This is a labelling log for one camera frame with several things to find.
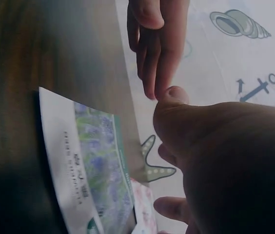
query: green logo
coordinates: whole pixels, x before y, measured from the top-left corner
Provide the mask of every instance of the green logo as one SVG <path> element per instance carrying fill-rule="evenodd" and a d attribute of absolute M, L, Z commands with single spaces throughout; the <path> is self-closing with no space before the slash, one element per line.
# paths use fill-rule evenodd
<path fill-rule="evenodd" d="M 99 234 L 97 224 L 95 223 L 94 219 L 92 218 L 88 224 L 88 234 Z"/>

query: finger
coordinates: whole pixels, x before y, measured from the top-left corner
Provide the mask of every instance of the finger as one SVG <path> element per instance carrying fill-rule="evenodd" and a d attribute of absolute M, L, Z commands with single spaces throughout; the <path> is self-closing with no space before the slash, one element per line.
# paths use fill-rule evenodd
<path fill-rule="evenodd" d="M 160 55 L 158 31 L 149 30 L 148 47 L 143 65 L 143 87 L 149 99 L 155 99 L 155 78 L 157 63 Z"/>
<path fill-rule="evenodd" d="M 137 76 L 142 79 L 143 77 L 143 66 L 146 56 L 146 47 L 139 47 L 137 50 Z"/>
<path fill-rule="evenodd" d="M 188 223 L 190 210 L 186 198 L 181 197 L 160 197 L 154 202 L 155 210 L 170 219 Z"/>
<path fill-rule="evenodd" d="M 127 32 L 128 32 L 130 49 L 134 52 L 136 52 L 138 49 L 138 29 L 139 29 L 139 24 L 136 18 L 133 16 L 130 5 L 128 5 Z"/>
<path fill-rule="evenodd" d="M 129 0 L 133 15 L 145 28 L 159 29 L 164 25 L 160 0 Z"/>
<path fill-rule="evenodd" d="M 200 234 L 200 230 L 198 229 L 196 223 L 193 220 L 189 222 L 185 234 Z"/>
<path fill-rule="evenodd" d="M 157 99 L 170 86 L 182 58 L 189 0 L 162 1 L 165 25 L 160 29 L 161 52 L 157 66 L 155 95 Z"/>
<path fill-rule="evenodd" d="M 143 78 L 143 66 L 145 61 L 145 56 L 147 52 L 147 41 L 148 41 L 148 31 L 140 27 L 140 37 L 137 46 L 137 76 L 142 79 Z"/>
<path fill-rule="evenodd" d="M 186 92 L 178 87 L 169 88 L 158 102 L 154 112 L 154 129 L 172 155 L 188 154 L 192 140 L 192 115 L 199 107 L 189 106 Z"/>
<path fill-rule="evenodd" d="M 161 144 L 159 146 L 158 154 L 163 160 L 166 160 L 167 162 L 169 162 L 173 166 L 178 167 L 177 166 L 177 158 L 174 155 L 172 155 L 172 153 L 170 153 L 168 151 L 168 149 L 163 144 Z"/>

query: blue anchor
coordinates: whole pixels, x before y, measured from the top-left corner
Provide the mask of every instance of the blue anchor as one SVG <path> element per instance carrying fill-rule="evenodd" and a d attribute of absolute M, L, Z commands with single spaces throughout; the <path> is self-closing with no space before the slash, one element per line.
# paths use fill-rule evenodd
<path fill-rule="evenodd" d="M 270 92 L 267 89 L 267 86 L 269 85 L 269 83 L 275 85 L 275 75 L 273 73 L 269 74 L 269 83 L 266 82 L 266 81 L 262 82 L 260 78 L 258 78 L 257 80 L 259 82 L 259 86 L 256 87 L 255 89 L 253 89 L 252 91 L 250 91 L 245 96 L 241 97 L 239 99 L 240 102 L 246 102 L 248 99 L 252 98 L 254 95 L 259 93 L 261 90 L 264 90 L 267 94 L 269 94 Z M 242 92 L 242 85 L 244 84 L 244 82 L 242 81 L 242 79 L 239 79 L 237 82 L 239 83 L 238 93 L 241 93 Z"/>

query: starfish print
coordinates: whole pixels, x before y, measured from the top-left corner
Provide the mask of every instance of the starfish print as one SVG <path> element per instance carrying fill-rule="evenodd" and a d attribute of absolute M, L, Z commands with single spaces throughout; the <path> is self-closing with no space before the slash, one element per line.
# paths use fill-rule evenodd
<path fill-rule="evenodd" d="M 176 173 L 176 169 L 173 167 L 161 167 L 161 166 L 152 166 L 148 164 L 147 157 L 152 147 L 154 146 L 156 136 L 151 135 L 147 140 L 142 144 L 142 154 L 145 160 L 145 170 L 147 173 L 148 182 L 152 182 L 161 178 L 166 178 L 172 176 Z"/>

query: booklet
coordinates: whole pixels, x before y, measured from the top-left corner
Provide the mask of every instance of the booklet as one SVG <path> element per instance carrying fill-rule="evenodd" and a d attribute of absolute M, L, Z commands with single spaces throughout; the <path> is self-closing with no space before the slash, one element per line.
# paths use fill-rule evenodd
<path fill-rule="evenodd" d="M 134 209 L 137 218 L 137 225 L 132 234 L 157 234 L 152 190 L 134 179 L 131 179 L 131 183 L 135 198 Z"/>
<path fill-rule="evenodd" d="M 134 197 L 119 118 L 39 88 L 43 137 L 70 234 L 119 234 Z"/>

